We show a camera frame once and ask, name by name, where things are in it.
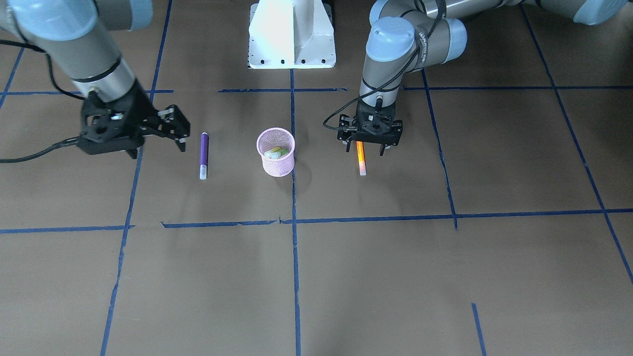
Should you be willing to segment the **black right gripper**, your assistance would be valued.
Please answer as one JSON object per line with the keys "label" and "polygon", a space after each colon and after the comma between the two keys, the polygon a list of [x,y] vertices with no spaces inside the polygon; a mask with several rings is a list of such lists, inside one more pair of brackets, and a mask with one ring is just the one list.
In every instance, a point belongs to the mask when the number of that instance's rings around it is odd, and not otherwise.
{"label": "black right gripper", "polygon": [[144,136],[150,135],[171,139],[186,152],[191,134],[190,122],[176,104],[158,111],[144,90],[130,90],[110,102],[91,90],[83,101],[81,120],[77,146],[88,155],[124,151],[136,160]]}

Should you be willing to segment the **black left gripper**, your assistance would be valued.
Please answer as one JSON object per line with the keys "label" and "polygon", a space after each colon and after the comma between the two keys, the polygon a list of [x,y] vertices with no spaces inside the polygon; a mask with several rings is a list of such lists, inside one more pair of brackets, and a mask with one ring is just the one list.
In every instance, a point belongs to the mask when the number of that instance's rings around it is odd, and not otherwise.
{"label": "black left gripper", "polygon": [[398,146],[403,133],[402,120],[396,120],[396,105],[376,110],[364,102],[357,104],[354,117],[340,115],[337,139],[343,141],[346,153],[350,153],[352,140],[380,144],[379,156],[384,156],[389,146]]}

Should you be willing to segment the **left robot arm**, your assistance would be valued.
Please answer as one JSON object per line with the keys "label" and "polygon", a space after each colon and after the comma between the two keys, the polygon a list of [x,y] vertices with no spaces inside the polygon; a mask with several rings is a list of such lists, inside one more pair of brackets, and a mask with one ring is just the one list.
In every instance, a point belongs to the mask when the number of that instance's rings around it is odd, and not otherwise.
{"label": "left robot arm", "polygon": [[370,10],[370,34],[365,46],[359,94],[323,127],[335,131],[346,151],[355,145],[377,144],[380,155],[398,146],[403,123],[396,119],[396,99],[405,74],[459,58],[468,34],[465,22],[523,0],[377,0]]}

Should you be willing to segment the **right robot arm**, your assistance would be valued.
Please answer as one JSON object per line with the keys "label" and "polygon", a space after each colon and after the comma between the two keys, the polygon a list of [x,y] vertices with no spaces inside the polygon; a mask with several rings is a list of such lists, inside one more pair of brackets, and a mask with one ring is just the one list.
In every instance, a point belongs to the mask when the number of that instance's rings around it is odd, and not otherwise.
{"label": "right robot arm", "polygon": [[151,0],[3,0],[1,28],[56,63],[80,94],[81,131],[33,155],[4,159],[16,164],[77,146],[88,155],[125,151],[136,159],[147,136],[174,141],[186,150],[190,123],[178,106],[156,110],[111,36],[114,30],[147,27]]}

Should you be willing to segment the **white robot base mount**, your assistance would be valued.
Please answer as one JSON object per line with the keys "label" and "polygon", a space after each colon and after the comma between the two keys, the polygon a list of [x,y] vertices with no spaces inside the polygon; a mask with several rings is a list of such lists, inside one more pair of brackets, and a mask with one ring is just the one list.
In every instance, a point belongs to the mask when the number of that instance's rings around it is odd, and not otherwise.
{"label": "white robot base mount", "polygon": [[247,65],[258,70],[333,68],[329,0],[260,0],[250,6]]}

